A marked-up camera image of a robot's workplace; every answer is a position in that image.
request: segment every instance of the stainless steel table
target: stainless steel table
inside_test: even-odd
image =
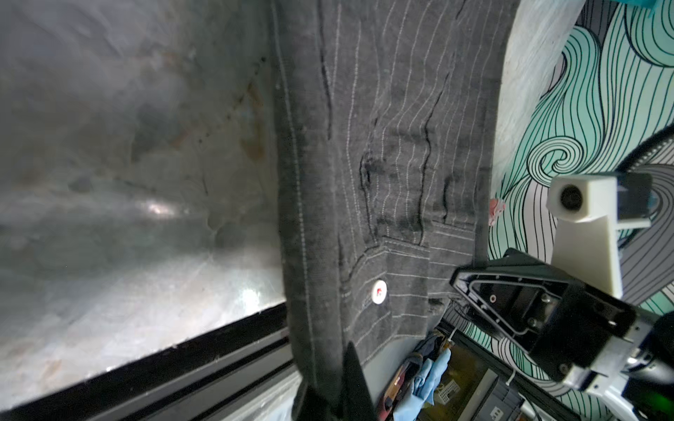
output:
[[[0,409],[284,300],[262,0],[0,5]]]

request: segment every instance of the camera lens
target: camera lens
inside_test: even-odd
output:
[[[577,212],[583,205],[583,194],[576,186],[568,185],[561,191],[560,200],[565,209]]]

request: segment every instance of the white button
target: white button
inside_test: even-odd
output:
[[[386,283],[382,280],[378,280],[375,282],[374,286],[372,287],[372,301],[374,301],[375,304],[381,304],[384,302],[384,299],[386,299],[386,290],[388,287],[386,286]]]

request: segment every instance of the shirt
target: shirt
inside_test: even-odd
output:
[[[425,337],[487,259],[497,99],[517,0],[272,2],[284,287],[295,362],[336,405],[361,364]],[[375,304],[374,283],[387,286]]]

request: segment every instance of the teal swirl wall mural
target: teal swirl wall mural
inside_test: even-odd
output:
[[[490,218],[489,257],[509,247],[550,262],[556,229],[545,202],[551,179],[561,174],[611,171],[653,133],[674,122],[674,0],[642,9],[588,0],[563,49],[547,91],[506,172]],[[653,225],[623,250],[625,299],[656,314],[674,311],[674,146],[641,170],[654,177]],[[607,420],[608,409],[564,387],[507,339],[469,323],[467,309],[446,319],[529,376],[588,420]]]

